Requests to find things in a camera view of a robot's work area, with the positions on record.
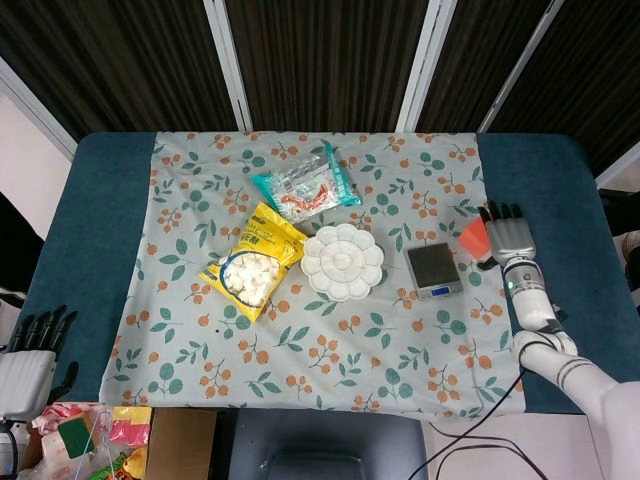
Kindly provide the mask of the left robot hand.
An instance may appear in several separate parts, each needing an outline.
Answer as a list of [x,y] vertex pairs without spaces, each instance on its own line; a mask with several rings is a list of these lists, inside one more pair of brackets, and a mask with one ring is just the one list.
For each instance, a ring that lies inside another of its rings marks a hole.
[[53,384],[67,334],[78,313],[64,305],[20,322],[1,354],[1,420],[26,423],[69,393],[79,372],[71,362],[60,385]]

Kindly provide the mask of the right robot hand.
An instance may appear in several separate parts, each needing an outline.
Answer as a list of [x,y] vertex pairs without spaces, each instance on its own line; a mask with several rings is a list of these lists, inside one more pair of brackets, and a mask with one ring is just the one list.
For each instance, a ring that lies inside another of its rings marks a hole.
[[490,257],[478,264],[483,271],[506,266],[513,259],[533,260],[536,247],[518,204],[489,201],[478,208],[489,239]]

